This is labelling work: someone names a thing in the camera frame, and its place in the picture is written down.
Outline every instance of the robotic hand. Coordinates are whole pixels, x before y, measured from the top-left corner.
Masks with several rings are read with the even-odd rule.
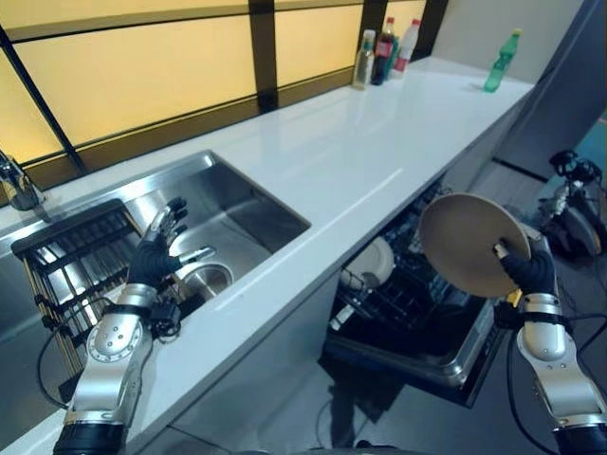
[[[503,242],[494,252],[523,291],[524,327],[517,335],[522,356],[533,368],[562,454],[607,453],[607,405],[579,368],[576,345],[564,328],[556,271],[545,238],[531,241],[524,260]]]
[[[86,366],[55,454],[114,454],[123,448],[139,396],[141,369],[152,351],[149,319],[156,287],[183,264],[212,250],[169,256],[171,242],[185,230],[176,226],[187,215],[185,206],[185,200],[176,198],[156,215],[139,242],[117,303],[105,308],[101,322],[90,333]]]

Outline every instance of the white countertop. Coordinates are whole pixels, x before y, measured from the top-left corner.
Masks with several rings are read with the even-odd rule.
[[[177,341],[155,346],[130,448],[175,419],[532,88],[504,80],[487,94],[486,76],[428,58],[403,81],[343,87],[46,192],[50,206],[64,204],[212,149],[312,225],[191,314]],[[22,226],[22,216],[0,209],[0,231]],[[52,453],[63,418],[55,412],[1,453]]]

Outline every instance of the stainless steel sink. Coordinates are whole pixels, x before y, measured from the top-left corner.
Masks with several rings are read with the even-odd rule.
[[[156,212],[177,196],[188,201],[189,213],[183,221],[188,229],[177,237],[170,252],[176,255],[201,246],[215,249],[202,263],[188,264],[176,274],[183,282],[184,294],[199,294],[203,300],[237,282],[310,226],[211,152],[136,177],[49,216],[53,221],[64,219],[118,198],[139,226],[146,228]],[[6,381],[4,376],[0,379],[0,387],[11,390],[0,397],[0,409],[20,416],[3,424],[0,449],[54,411],[35,386],[35,360],[48,331],[36,315],[24,269],[9,252],[14,241],[46,226],[38,221],[0,237],[0,359],[5,368],[15,371]],[[51,389],[67,379],[54,349],[48,353],[44,368]],[[17,376],[21,379],[15,384]]]
[[[185,287],[195,287],[206,299],[238,281],[309,227],[213,154],[128,187],[139,186],[147,192],[123,201],[142,227],[174,197],[188,201],[188,216],[182,222],[188,229],[175,239],[170,252],[179,255],[201,246],[215,249],[203,262],[188,264],[176,274]],[[213,280],[212,286],[205,280]]]

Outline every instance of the dishwasher rack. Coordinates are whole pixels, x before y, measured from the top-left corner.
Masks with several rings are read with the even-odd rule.
[[[451,286],[423,255],[417,225],[424,208],[435,197],[450,192],[440,182],[434,183],[381,231],[395,256],[395,265],[386,283],[371,289],[346,268],[341,271],[338,299],[347,306],[331,320],[334,330],[339,330],[354,313],[394,330],[423,327],[434,306],[445,298]]]
[[[83,370],[86,338],[105,306],[100,298],[112,300],[125,283],[140,237],[140,227],[115,199],[11,247],[24,264],[42,323],[51,331],[62,326],[55,338],[70,379]]]

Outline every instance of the black cable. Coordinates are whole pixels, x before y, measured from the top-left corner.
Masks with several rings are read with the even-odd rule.
[[[106,297],[99,297],[98,299],[95,299],[95,300],[89,302],[87,305],[84,305],[82,308],[79,308],[77,311],[74,312],[73,315],[71,315],[66,320],[62,321],[57,327],[55,327],[53,329],[52,333],[46,339],[45,344],[43,345],[42,349],[40,350],[40,353],[38,354],[38,360],[36,361],[36,383],[38,385],[38,389],[40,389],[40,392],[43,395],[43,397],[46,399],[46,401],[48,401],[49,403],[55,405],[57,408],[61,408],[62,410],[67,410],[67,404],[66,403],[62,403],[61,401],[59,401],[55,397],[53,397],[48,392],[48,390],[46,389],[45,384],[44,384],[44,382],[42,380],[42,359],[43,359],[43,356],[45,354],[46,348],[48,348],[48,345],[50,344],[50,341],[55,336],[57,336],[57,334],[59,333],[59,331],[61,329],[63,329],[65,327],[65,325],[69,321],[71,321],[76,316],[78,316],[84,310],[84,308],[87,308],[87,307],[91,306],[93,303],[97,303],[98,301],[101,301],[101,300],[106,301],[108,304],[111,304],[111,305],[114,304],[111,300],[109,300]]]
[[[600,385],[600,383],[597,380],[597,377],[595,376],[595,374],[592,372],[592,370],[590,369],[590,367],[588,366],[588,364],[584,360],[584,357],[582,357],[581,355],[578,356],[578,363],[582,367],[584,367],[584,373],[587,376],[589,376],[590,379],[593,380],[593,382],[596,384],[596,386],[598,387],[598,389],[600,390],[600,392],[603,394],[603,398],[607,398],[607,391],[605,390],[605,388],[603,386]]]
[[[588,346],[590,346],[605,329],[607,329],[607,314],[604,313],[587,313],[585,315],[572,316],[566,318],[567,320],[584,320],[584,319],[598,319],[603,318],[605,321],[600,324],[600,327],[578,348],[578,355],[582,354]]]
[[[316,416],[316,425],[314,426],[314,432],[316,433],[316,442],[319,443],[321,448],[326,448],[321,441],[321,417],[324,410],[326,410],[331,405],[331,400],[327,401],[324,405],[322,405],[321,410],[319,410],[319,414]]]
[[[327,447],[325,447],[322,444],[322,441],[321,441],[321,417],[322,417],[322,413],[324,412],[324,410],[326,410],[331,405],[331,401],[332,400],[329,400],[324,405],[322,405],[321,410],[319,410],[319,413],[316,416],[316,425],[314,426],[314,432],[316,434],[316,442],[319,444],[319,448],[321,448],[321,449],[327,449]],[[359,430],[354,435],[354,440],[355,441],[357,440],[357,438],[362,433],[362,430],[364,429],[365,425],[367,425],[367,422],[369,422],[369,417],[366,417],[364,419],[364,422],[362,422],[362,424],[360,425]]]
[[[603,291],[603,296],[607,300],[607,285],[603,282],[603,279],[600,277],[600,264],[598,261],[595,261],[594,272],[595,272],[595,278],[597,279],[598,284],[600,285],[600,288]]]
[[[186,436],[190,436],[192,439],[195,439],[196,441],[199,441],[202,444],[206,444],[207,446],[212,446],[212,447],[218,448],[219,450],[222,450],[222,451],[224,451],[226,453],[231,453],[231,450],[227,450],[226,448],[221,447],[219,444],[212,443],[211,441],[207,441],[206,439],[202,439],[202,438],[200,438],[198,436],[195,436],[195,435],[193,435],[193,434],[189,433],[188,431],[185,431],[185,430],[183,430],[181,428],[174,427],[173,425],[170,425],[170,424],[167,425],[167,428],[173,429],[174,431],[177,431],[177,432],[179,432],[181,434],[185,434]]]
[[[571,311],[573,311],[576,315],[580,315],[581,311],[578,308],[578,303],[571,296],[571,294],[569,294],[569,291],[567,291],[567,289],[565,288],[565,285],[562,282],[561,277],[557,277],[557,287],[559,288],[562,295],[564,296],[563,301],[565,301],[567,303],[567,305],[569,305],[569,308],[571,308]]]
[[[508,391],[508,404],[510,405],[510,412],[512,413],[512,418],[514,419],[514,423],[519,428],[519,431],[523,434],[523,436],[535,447],[541,450],[543,453],[547,453],[549,455],[558,455],[556,452],[553,452],[548,447],[544,446],[542,443],[535,440],[533,436],[526,430],[521,422],[521,418],[519,417],[519,412],[516,410],[516,403],[514,401],[514,390],[512,387],[512,363],[514,352],[514,343],[516,342],[516,332],[512,332],[510,335],[510,340],[508,342],[508,349],[506,352],[506,386]]]

